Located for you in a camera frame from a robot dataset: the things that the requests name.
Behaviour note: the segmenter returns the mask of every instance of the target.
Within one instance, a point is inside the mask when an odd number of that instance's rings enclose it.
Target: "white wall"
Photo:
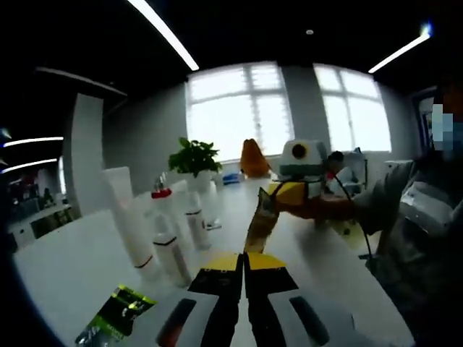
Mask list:
[[[81,215],[113,208],[116,202],[103,174],[103,100],[77,94],[63,144],[67,197]]]
[[[282,67],[296,137],[322,140],[330,151],[328,122],[315,72],[311,67]],[[419,154],[419,134],[412,104],[390,88],[380,86],[391,132],[391,153],[366,153],[370,182],[382,177],[385,160],[410,159]],[[151,189],[155,175],[167,170],[178,137],[187,136],[184,85],[128,103],[103,119],[106,168],[129,166],[134,194]],[[278,159],[269,160],[271,166]],[[226,164],[225,172],[238,171]]]

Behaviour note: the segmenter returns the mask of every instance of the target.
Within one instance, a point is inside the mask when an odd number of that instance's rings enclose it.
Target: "fluorescent light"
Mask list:
[[[3,136],[5,136],[5,137],[8,137],[9,139],[12,138],[12,136],[9,134],[7,128],[1,128],[1,134],[2,134]]]
[[[159,31],[159,33],[169,42],[172,48],[179,54],[183,61],[192,71],[199,70],[199,66],[191,57],[179,39],[169,29],[166,23],[158,16],[154,9],[145,0],[128,0],[145,18]]]
[[[5,174],[8,171],[17,170],[18,168],[27,168],[28,166],[34,166],[34,165],[44,164],[44,163],[53,163],[55,161],[58,161],[58,159],[47,159],[47,160],[34,161],[33,163],[21,164],[18,166],[12,166],[11,168],[5,168],[1,172]]]
[[[29,142],[42,142],[42,141],[62,141],[64,140],[64,137],[62,136],[57,136],[57,137],[38,137],[36,139],[24,139],[24,140],[18,140],[18,141],[10,141],[10,142],[5,142],[3,144],[3,147],[10,147],[14,145],[21,145],[22,143],[29,143]]]
[[[368,70],[369,73],[377,72],[381,67],[383,67],[386,64],[389,64],[391,61],[393,61],[395,58],[401,56],[403,53],[409,51],[415,46],[418,46],[420,43],[425,42],[427,39],[431,37],[430,35],[430,27],[424,27],[422,34],[420,35],[419,38],[415,38],[412,42],[410,42],[408,45],[405,45],[404,47],[400,48],[396,53],[392,53],[390,56],[388,56],[386,59],[384,59],[381,63],[373,67],[372,69]]]

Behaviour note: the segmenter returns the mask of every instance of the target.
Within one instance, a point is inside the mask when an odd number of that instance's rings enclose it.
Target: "office room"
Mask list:
[[[40,340],[441,338],[463,224],[461,88],[438,53],[451,11],[331,7],[26,6],[7,41],[2,226]]]

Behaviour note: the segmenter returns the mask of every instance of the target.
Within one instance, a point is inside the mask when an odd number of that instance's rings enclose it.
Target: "chair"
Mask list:
[[[360,187],[360,191],[367,189],[368,185],[368,160],[365,155],[356,148],[353,152],[344,154],[344,165],[349,167],[358,179],[357,183],[349,183],[349,186]]]

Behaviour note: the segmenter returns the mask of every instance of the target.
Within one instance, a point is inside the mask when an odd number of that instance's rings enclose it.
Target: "potted plant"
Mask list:
[[[213,159],[218,150],[213,149],[213,143],[188,141],[184,137],[180,137],[179,142],[182,149],[169,156],[169,170],[188,174],[188,189],[198,192],[207,190],[211,183],[211,171],[218,172],[222,168]]]

